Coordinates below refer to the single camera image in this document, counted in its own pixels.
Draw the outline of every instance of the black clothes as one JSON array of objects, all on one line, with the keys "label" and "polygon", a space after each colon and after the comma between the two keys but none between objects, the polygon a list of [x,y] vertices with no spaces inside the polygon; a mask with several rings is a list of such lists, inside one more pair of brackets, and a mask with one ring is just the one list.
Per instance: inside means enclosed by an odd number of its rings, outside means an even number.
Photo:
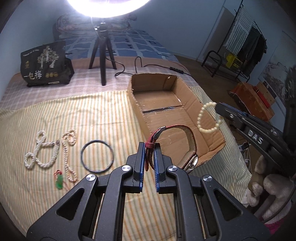
[{"label": "black clothes", "polygon": [[237,55],[238,59],[243,62],[240,70],[245,76],[250,76],[256,64],[261,61],[263,54],[266,53],[266,49],[266,40],[263,35],[255,27],[252,27]]}]

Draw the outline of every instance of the blue checkered bedsheet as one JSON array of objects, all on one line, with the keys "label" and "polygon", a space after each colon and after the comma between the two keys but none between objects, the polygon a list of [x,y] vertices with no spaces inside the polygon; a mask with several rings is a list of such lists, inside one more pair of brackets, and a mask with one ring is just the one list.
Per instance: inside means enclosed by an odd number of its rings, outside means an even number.
[{"label": "blue checkered bedsheet", "polygon": [[[178,62],[173,54],[145,31],[131,29],[117,34],[110,34],[110,39],[115,56],[140,56]],[[66,41],[66,53],[72,53],[67,55],[68,58],[90,58],[96,35],[84,35],[63,40]]]}]

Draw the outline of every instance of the red watch strap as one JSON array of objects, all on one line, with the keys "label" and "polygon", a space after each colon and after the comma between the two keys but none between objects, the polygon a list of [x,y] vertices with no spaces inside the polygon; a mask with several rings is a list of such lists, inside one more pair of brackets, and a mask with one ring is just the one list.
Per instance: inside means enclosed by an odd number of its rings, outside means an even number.
[{"label": "red watch strap", "polygon": [[153,164],[153,161],[152,161],[152,154],[153,154],[153,151],[154,151],[156,140],[158,139],[159,135],[164,130],[168,130],[168,129],[172,129],[172,128],[178,128],[178,129],[183,130],[186,133],[186,136],[187,136],[187,139],[188,139],[189,151],[183,156],[183,158],[179,162],[179,164],[182,165],[182,169],[184,169],[188,165],[190,160],[194,156],[196,156],[196,151],[197,151],[196,141],[195,141],[194,134],[193,134],[192,130],[188,126],[185,126],[185,125],[164,126],[164,127],[158,128],[149,137],[148,141],[145,143],[145,147],[146,147],[145,170],[146,171],[148,171],[148,169],[149,169],[149,164],[150,164],[151,168],[154,169],[154,164]]}]

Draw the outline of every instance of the light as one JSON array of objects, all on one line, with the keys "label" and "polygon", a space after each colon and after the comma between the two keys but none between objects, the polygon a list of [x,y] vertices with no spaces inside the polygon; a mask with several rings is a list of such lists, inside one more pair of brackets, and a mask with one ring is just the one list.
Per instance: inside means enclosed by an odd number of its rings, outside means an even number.
[{"label": "light", "polygon": [[68,0],[78,12],[94,18],[111,18],[139,9],[150,0]]}]

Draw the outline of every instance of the pearl necklace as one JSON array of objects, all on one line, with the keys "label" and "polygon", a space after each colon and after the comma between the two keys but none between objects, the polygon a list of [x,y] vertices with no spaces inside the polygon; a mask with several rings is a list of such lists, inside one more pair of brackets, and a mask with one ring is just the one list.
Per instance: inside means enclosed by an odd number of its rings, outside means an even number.
[{"label": "pearl necklace", "polygon": [[[28,169],[32,169],[35,162],[42,168],[48,168],[50,166],[52,166],[57,158],[57,154],[59,152],[59,140],[55,141],[55,142],[46,142],[45,143],[45,139],[46,139],[46,132],[44,130],[41,130],[41,131],[38,131],[36,137],[36,148],[34,150],[34,153],[32,152],[28,152],[26,153],[25,155],[25,158],[24,158],[24,163],[25,163],[25,167],[28,168]],[[43,147],[52,147],[54,146],[54,153],[50,159],[50,161],[48,163],[42,163],[39,158],[37,157],[38,155],[38,152],[41,148]],[[28,163],[28,159],[29,157],[32,158],[32,161],[30,163]]]},{"label": "pearl necklace", "polygon": [[69,143],[69,145],[73,146],[75,145],[77,140],[77,133],[75,130],[69,130],[68,132],[65,132],[62,135],[62,146],[64,149],[64,161],[65,161],[65,171],[67,178],[70,182],[75,183],[77,181],[77,175],[74,170],[72,170],[69,165],[68,165],[68,157],[69,157],[69,152],[68,152],[68,147],[66,146],[66,141]]},{"label": "pearl necklace", "polygon": [[216,123],[215,127],[211,128],[211,129],[203,129],[203,128],[201,127],[201,125],[200,125],[200,120],[201,120],[201,118],[202,118],[202,115],[203,115],[204,110],[205,110],[206,108],[210,107],[210,106],[215,107],[216,104],[217,104],[216,102],[209,102],[209,103],[204,104],[203,107],[201,108],[200,113],[199,113],[198,118],[197,118],[197,128],[198,128],[198,130],[199,130],[200,132],[208,133],[208,134],[209,134],[209,133],[215,132],[215,131],[217,131],[217,130],[219,129],[219,127],[220,127],[220,125],[221,125],[221,123],[222,123],[222,119],[223,119],[222,116],[219,116],[219,121],[218,121],[218,123]]}]

